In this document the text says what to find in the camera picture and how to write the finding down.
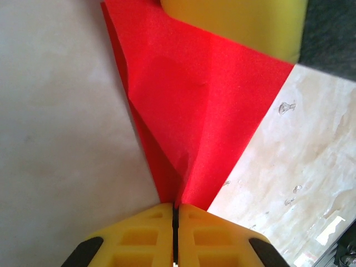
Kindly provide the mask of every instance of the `marble surface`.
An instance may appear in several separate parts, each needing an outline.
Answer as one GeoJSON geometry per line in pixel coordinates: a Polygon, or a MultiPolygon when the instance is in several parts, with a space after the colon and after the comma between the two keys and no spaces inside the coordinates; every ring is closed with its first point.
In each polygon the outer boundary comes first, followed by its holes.
{"type": "MultiPolygon", "coordinates": [[[[60,266],[159,201],[100,1],[0,0],[2,266],[60,266]]],[[[210,211],[310,266],[354,219],[354,115],[354,83],[296,67],[210,211]]]]}
{"type": "Polygon", "coordinates": [[[312,264],[356,218],[356,83],[295,66],[209,208],[312,264]]]}
{"type": "Polygon", "coordinates": [[[0,0],[0,266],[61,266],[159,202],[100,0],[0,0]]]}

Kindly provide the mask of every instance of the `rectangular hole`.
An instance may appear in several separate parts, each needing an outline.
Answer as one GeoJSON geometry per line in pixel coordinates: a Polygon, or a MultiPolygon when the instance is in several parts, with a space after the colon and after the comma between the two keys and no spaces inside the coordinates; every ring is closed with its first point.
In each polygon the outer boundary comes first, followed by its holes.
{"type": "Polygon", "coordinates": [[[239,260],[233,254],[199,255],[200,267],[239,267],[239,260]]]}
{"type": "Polygon", "coordinates": [[[110,267],[152,267],[154,256],[143,253],[122,253],[115,256],[110,267]]]}
{"type": "Polygon", "coordinates": [[[122,237],[120,245],[151,245],[157,244],[158,231],[148,228],[128,229],[122,237]]]}
{"type": "Polygon", "coordinates": [[[229,233],[220,229],[196,229],[193,233],[194,243],[197,246],[224,246],[232,245],[229,233]]]}

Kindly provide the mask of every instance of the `black rubber pad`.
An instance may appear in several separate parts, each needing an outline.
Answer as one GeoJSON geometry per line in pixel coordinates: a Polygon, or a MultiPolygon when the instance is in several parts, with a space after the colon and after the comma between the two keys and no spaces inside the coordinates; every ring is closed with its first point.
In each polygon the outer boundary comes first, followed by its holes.
{"type": "Polygon", "coordinates": [[[251,238],[249,242],[265,267],[289,267],[271,244],[258,238],[251,238]]]}
{"type": "Polygon", "coordinates": [[[88,267],[103,242],[104,239],[97,236],[80,243],[62,267],[88,267]]]}
{"type": "Polygon", "coordinates": [[[355,0],[309,0],[298,63],[356,81],[355,0]]]}

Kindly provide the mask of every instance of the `yellow object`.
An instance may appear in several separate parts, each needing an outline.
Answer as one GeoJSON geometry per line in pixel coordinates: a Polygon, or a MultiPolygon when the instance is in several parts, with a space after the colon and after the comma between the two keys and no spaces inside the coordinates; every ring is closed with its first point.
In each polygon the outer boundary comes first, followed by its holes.
{"type": "Polygon", "coordinates": [[[104,239],[88,267],[172,266],[172,204],[160,204],[93,233],[104,239]]]}
{"type": "Polygon", "coordinates": [[[178,20],[296,63],[308,0],[161,0],[178,20]]]}
{"type": "Polygon", "coordinates": [[[249,243],[268,239],[191,205],[179,208],[179,266],[263,267],[249,243]]]}

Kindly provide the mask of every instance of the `red paper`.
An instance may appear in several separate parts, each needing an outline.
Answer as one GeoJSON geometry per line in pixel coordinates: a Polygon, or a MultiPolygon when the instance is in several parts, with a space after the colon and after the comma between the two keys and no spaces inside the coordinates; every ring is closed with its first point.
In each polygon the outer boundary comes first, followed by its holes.
{"type": "Polygon", "coordinates": [[[176,21],[156,0],[102,8],[161,201],[208,209],[293,65],[176,21]]]}

